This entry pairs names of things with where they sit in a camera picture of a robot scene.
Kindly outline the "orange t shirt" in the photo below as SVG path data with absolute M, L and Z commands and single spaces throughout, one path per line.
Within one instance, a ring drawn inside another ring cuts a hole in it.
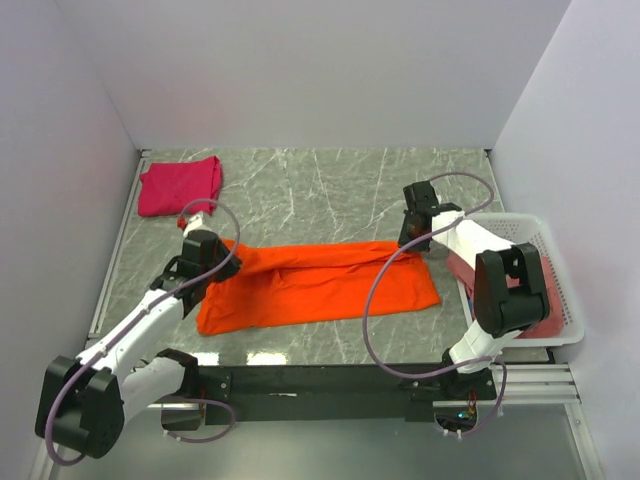
M 417 253 L 391 256 L 391 241 L 250 247 L 240 271 L 209 285 L 196 316 L 199 334 L 419 311 L 440 302 Z

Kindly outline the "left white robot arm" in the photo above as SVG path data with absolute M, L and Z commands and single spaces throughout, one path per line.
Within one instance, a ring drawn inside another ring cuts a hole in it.
M 105 337 L 46 368 L 35 433 L 59 466 L 104 457 L 126 424 L 158 400 L 206 403 L 196 357 L 175 349 L 139 367 L 142 355 L 204 299 L 209 285 L 238 273 L 239 242 L 208 230 L 188 233 L 181 253 L 151 283 L 136 307 Z

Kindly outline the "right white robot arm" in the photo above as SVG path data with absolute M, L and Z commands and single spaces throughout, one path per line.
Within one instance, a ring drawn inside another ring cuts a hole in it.
M 509 341 L 550 314 L 550 300 L 538 249 L 516 244 L 468 219 L 453 203 L 442 203 L 428 181 L 403 188 L 406 210 L 398 245 L 415 252 L 430 248 L 426 234 L 446 247 L 470 274 L 474 320 L 464 336 L 443 354 L 450 366 L 439 374 L 444 395 L 460 399 L 479 381 Z

